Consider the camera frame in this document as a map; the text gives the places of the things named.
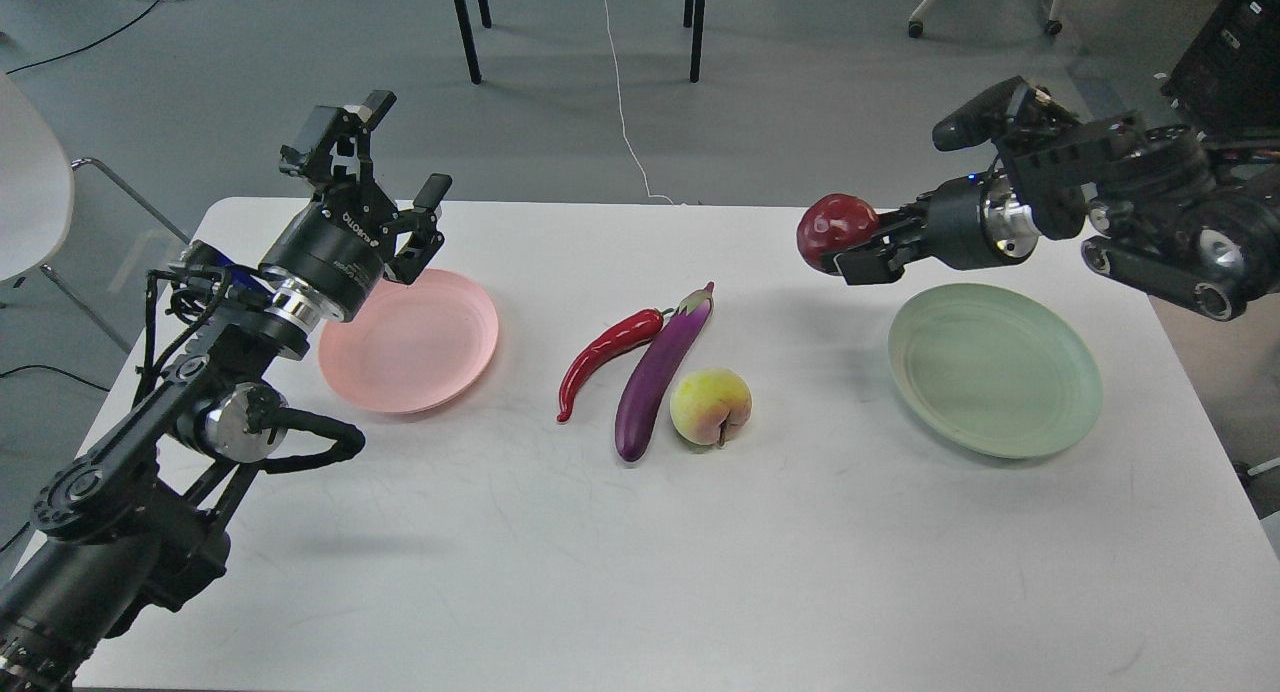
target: eggplant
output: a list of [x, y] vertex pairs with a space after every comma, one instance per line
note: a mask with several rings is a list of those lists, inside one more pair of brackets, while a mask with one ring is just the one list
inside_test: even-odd
[[709, 281], [681, 301], [667, 320], [667, 326], [649, 342], [649, 349], [632, 370], [631, 379], [627, 379], [622, 399], [618, 400], [618, 414], [613, 420], [613, 444], [626, 463], [640, 460], [649, 446], [662, 397], [676, 377], [676, 370], [689, 353], [689, 347], [694, 345], [710, 317], [714, 287], [716, 283]]

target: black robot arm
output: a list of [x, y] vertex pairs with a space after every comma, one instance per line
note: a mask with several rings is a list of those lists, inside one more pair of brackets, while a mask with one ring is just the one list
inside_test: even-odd
[[[374, 180], [369, 136], [393, 101], [374, 92], [361, 107], [316, 107], [297, 146], [282, 150], [280, 168], [314, 194], [256, 271], [196, 240], [169, 271], [151, 272], [147, 299], [169, 281], [170, 312], [188, 327], [151, 359], [148, 313], [133, 409], [41, 490], [32, 523], [47, 541], [0, 587], [0, 692], [69, 689], [101, 638], [124, 633], [147, 605], [177, 611], [221, 577], [227, 523], [256, 475], [362, 449], [356, 427], [289, 408], [262, 376], [278, 356], [306, 354], [320, 318], [351, 318], [376, 279], [412, 281], [443, 244], [435, 207], [448, 177], [433, 174], [407, 210]], [[288, 431], [332, 445], [271, 458]], [[160, 480], [161, 437], [210, 459], [183, 492]]]
[[1206, 317], [1235, 318], [1280, 288], [1280, 169], [1221, 183], [1222, 160], [1211, 162], [1192, 128], [1148, 128], [1137, 113], [1082, 123], [1021, 77], [933, 128], [943, 151], [986, 141], [997, 165], [881, 215], [864, 240], [828, 249], [823, 269], [867, 285], [927, 256], [952, 269], [1020, 263], [1039, 237], [1075, 237], [1089, 219], [1098, 235], [1082, 253], [1093, 272]]

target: logo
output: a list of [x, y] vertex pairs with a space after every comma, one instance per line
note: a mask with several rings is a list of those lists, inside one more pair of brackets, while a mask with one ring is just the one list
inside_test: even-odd
[[355, 232], [356, 235], [361, 238], [361, 240], [365, 240], [366, 246], [370, 247], [376, 246], [374, 238], [371, 238], [369, 233], [364, 230], [364, 226], [360, 226], [360, 224], [357, 224], [355, 219], [351, 217], [351, 214], [343, 212], [342, 221], [347, 223], [347, 226], [351, 226], [351, 230]]

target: fake chili pepper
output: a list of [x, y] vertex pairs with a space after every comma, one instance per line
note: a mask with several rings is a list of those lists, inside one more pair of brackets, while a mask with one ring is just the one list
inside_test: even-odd
[[586, 379], [596, 368], [600, 368], [607, 361], [616, 358], [616, 356], [634, 350], [636, 347], [645, 345], [649, 340], [653, 340], [654, 335], [658, 335], [658, 331], [662, 329], [663, 317], [666, 317], [666, 313], [658, 312], [658, 310], [640, 310], [640, 312], [632, 313], [631, 317], [623, 318], [622, 322], [614, 324], [613, 327], [605, 329], [603, 335], [596, 336], [595, 342], [586, 345], [586, 349], [579, 353], [573, 363], [568, 365], [568, 370], [561, 382], [561, 411], [556, 416], [556, 422], [568, 422], [568, 417], [573, 413], [573, 397], [577, 395], [577, 391], [585, 385]]

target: chair wheel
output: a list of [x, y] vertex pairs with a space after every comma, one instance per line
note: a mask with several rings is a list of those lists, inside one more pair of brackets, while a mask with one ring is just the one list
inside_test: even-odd
[[1235, 478], [1239, 478], [1240, 487], [1248, 487], [1253, 484], [1253, 478], [1249, 477], [1249, 466], [1244, 464], [1243, 460], [1231, 460], [1231, 469], [1235, 471]]

